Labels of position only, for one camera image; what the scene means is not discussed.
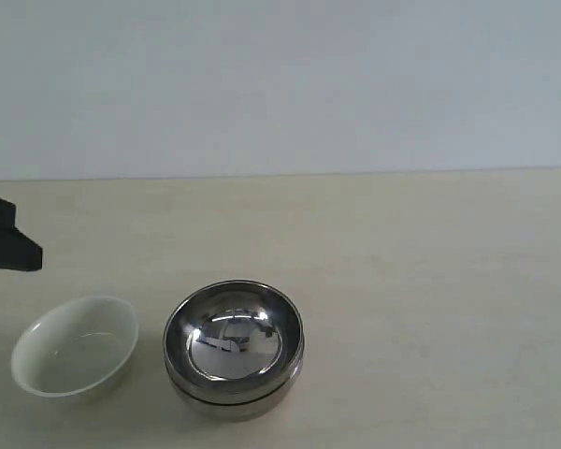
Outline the ribbed stainless steel bowl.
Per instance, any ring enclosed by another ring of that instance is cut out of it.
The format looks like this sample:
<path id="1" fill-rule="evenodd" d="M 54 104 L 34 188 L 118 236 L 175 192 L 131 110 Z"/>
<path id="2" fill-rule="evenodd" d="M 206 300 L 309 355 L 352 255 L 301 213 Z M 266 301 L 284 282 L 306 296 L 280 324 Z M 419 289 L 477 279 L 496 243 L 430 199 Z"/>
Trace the ribbed stainless steel bowl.
<path id="1" fill-rule="evenodd" d="M 165 362 L 191 385 L 270 383 L 299 359 L 301 316 L 280 290 L 262 282 L 229 280 L 203 287 L 168 318 Z"/>

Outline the white ceramic bowl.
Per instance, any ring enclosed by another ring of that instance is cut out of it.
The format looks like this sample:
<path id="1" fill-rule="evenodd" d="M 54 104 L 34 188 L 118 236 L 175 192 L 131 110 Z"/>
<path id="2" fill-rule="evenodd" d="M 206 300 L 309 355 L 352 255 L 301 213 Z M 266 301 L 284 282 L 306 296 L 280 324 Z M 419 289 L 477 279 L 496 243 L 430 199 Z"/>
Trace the white ceramic bowl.
<path id="1" fill-rule="evenodd" d="M 13 347 L 10 371 L 24 392 L 55 403 L 103 397 L 131 366 L 139 338 L 132 304 L 82 297 L 47 311 Z"/>

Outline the smooth stainless steel bowl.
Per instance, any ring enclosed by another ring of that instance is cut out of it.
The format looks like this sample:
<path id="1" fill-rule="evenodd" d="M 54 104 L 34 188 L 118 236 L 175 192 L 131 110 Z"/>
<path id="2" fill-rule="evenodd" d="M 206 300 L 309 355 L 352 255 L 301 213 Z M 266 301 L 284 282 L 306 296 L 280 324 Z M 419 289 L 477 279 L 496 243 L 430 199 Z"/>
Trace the smooth stainless steel bowl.
<path id="1" fill-rule="evenodd" d="M 242 422 L 271 412 L 285 400 L 301 373 L 304 359 L 305 347 L 302 346 L 295 354 L 295 359 L 285 372 L 285 376 L 266 392 L 256 392 L 252 388 L 237 392 L 231 398 L 205 398 L 193 394 L 181 385 L 180 376 L 169 362 L 165 362 L 165 371 L 173 389 L 191 411 L 208 419 Z"/>

